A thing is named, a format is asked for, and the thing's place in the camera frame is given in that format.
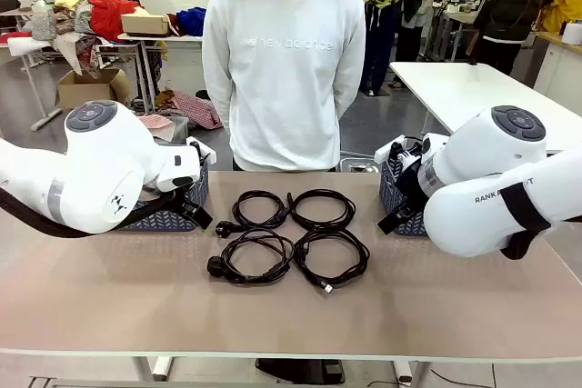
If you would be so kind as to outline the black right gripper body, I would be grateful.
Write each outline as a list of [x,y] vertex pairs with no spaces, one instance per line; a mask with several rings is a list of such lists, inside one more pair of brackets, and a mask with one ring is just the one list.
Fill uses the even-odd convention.
[[404,200],[396,209],[398,215],[414,215],[424,211],[427,195],[418,182],[418,171],[421,164],[411,164],[396,180],[396,187]]

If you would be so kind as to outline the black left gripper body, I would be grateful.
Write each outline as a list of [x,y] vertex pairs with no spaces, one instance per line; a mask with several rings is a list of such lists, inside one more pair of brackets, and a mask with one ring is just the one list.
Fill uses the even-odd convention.
[[204,205],[204,171],[200,171],[197,180],[191,184],[185,184],[176,189],[175,200],[188,201],[197,206]]

